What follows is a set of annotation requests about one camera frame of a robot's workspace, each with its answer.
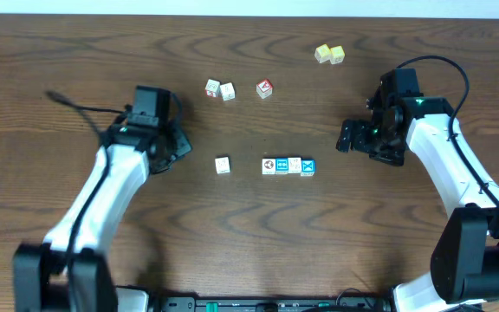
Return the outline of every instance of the white wall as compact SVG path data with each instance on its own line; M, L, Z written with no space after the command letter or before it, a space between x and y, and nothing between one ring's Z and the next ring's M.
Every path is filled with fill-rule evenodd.
M499 0L0 0L0 13L499 19Z

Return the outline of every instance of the cable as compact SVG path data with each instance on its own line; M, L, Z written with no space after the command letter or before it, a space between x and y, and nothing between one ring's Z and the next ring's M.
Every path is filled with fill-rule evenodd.
M405 65L411 64L413 62L421 61L421 60L439 60L439 61L447 62L451 66L456 68L459 71L459 73L461 74L461 76L463 77L463 81L465 82L465 92L463 93L463 97L459 101L459 104L457 105L456 109L454 110L454 113L450 117L450 121L448 122L448 132L450 135L449 139L451 140L451 144L456 149L456 152L459 155L459 158L465 164L467 169L469 169L469 172L471 173L471 175L473 176L475 181L481 187L482 192L484 192L486 194L486 196L488 196L488 198L490 198L490 200L494 203L494 205L496 205L496 207L499 208L499 200L489 190L489 184L483 181L483 179L475 171L475 168L473 168L473 165L467 160L467 157L465 156L465 154L461 150L461 147L457 144L457 140L456 140L457 134L454 133L454 127L453 127L454 120L456 119L457 113L461 109L461 106L465 102L465 99L467 99L467 94L469 93L469 79L467 78L467 74L465 74L465 71L463 70L463 68L461 68L461 66L459 66L456 62L452 61L449 58L439 56L439 55L424 55L424 56L416 57L414 59L411 59L409 61L406 61L406 62L399 64L396 68L402 68Z
M101 172L100 179L97 181L97 184L95 185L95 187L92 190L92 192L90 193L90 195L87 197L86 202L84 202L84 205L82 206L82 208L78 212L78 215L76 216L76 219L73 222L73 225L70 229L70 236L68 238L67 250L65 252L65 263L67 264L67 267L68 267L68 271L67 271L68 284L69 284L70 292L72 294L74 306L76 307L77 302L76 302L76 297L75 297L75 292L74 292L74 282L73 282L73 279L71 278L72 277L71 272L72 272L72 267L73 267L72 256L73 256L73 253L75 250L74 247L76 244L76 237L78 236L78 233L80 231L82 219L84 218L84 215L86 214L87 208L90 206L90 203L94 199L95 194L97 194L97 192L100 190L101 185L103 185L103 182L105 181L105 179L106 179L106 177L109 174L109 171L111 169L111 164L109 162L109 155L107 153L107 148L108 148L107 145L108 144L106 143L106 138L105 138L104 134L102 132L100 132L98 127L95 125L94 121L83 111L84 110L92 110L92 111L96 111L96 112L104 112L104 111L110 112L110 113L114 113L114 112L111 112L111 111L113 111L112 109L100 110L99 108L97 108L98 110L93 110L93 109L90 109L91 107L78 106L78 105L74 104L70 99L68 99L67 97L65 97L62 94L57 93L56 91L46 91L46 95L48 96L48 98L50 100L52 100L56 103L73 108L76 111L76 113L78 113L80 116L82 116L82 118L88 123L88 125L92 128L92 130L94 130L94 132L97 134L97 136L100 140L100 146L103 146L103 148L105 150L105 167L103 168L103 171Z
M174 116L174 119L171 120L170 122L171 123L176 122L176 123L180 124L180 120L182 119L182 102L178 99L176 94L171 93L171 95L172 95L172 100L177 105L178 111L177 111L176 116Z
M344 297L344 295L345 295L348 291L350 291L350 290L351 290L351 291L355 291L355 292L357 292L357 293L359 293L359 294L363 295L363 293L362 293L362 292L361 292L361 290L359 290L359 289L355 289L355 288L352 288L352 287L350 287L350 288L348 288L348 289L345 289L345 290L344 290L344 291L342 291L342 292L338 295L338 297L336 298L336 305L337 305L337 306L339 306L339 305L340 305L340 299L341 299L341 298L343 298L343 297ZM372 304L371 304L371 303L367 300L367 298L363 297L363 300L365 300L365 303L369 306L369 308L371 308L371 309L373 308L373 305L372 305Z

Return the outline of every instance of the printed symbol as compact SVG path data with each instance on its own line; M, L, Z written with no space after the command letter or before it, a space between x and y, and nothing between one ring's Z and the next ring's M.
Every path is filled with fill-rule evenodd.
M313 171L313 163L311 161L302 162L303 171Z
M279 160L276 162L276 168L277 169L288 169L288 162L287 160Z
M259 86L259 88L262 90L262 91L267 91L268 89L272 88L269 84L268 81L262 81L262 84Z
M267 169L273 169L273 167L275 166L275 163L272 160L267 160L267 161L265 161L264 166Z
M290 166L292 166L295 170L300 169L300 162L297 159L290 160Z

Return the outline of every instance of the red symbol block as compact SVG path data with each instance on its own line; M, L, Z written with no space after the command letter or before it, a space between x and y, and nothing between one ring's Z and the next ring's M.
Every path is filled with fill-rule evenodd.
M205 93L207 94L207 96L210 96L210 97L218 97L218 93L219 93L219 85L221 84L221 82L219 81L214 81L212 79L209 79L207 81L207 85L205 86Z
M273 94L273 85L269 80L265 79L264 81L257 83L257 93L264 99Z

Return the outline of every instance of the blue symbol block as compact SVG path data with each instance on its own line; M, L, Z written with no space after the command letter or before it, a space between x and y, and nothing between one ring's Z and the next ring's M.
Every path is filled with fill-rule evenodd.
M288 174L288 159L276 159L276 174Z
M311 177L315 174L315 161L302 160L301 161L301 177Z

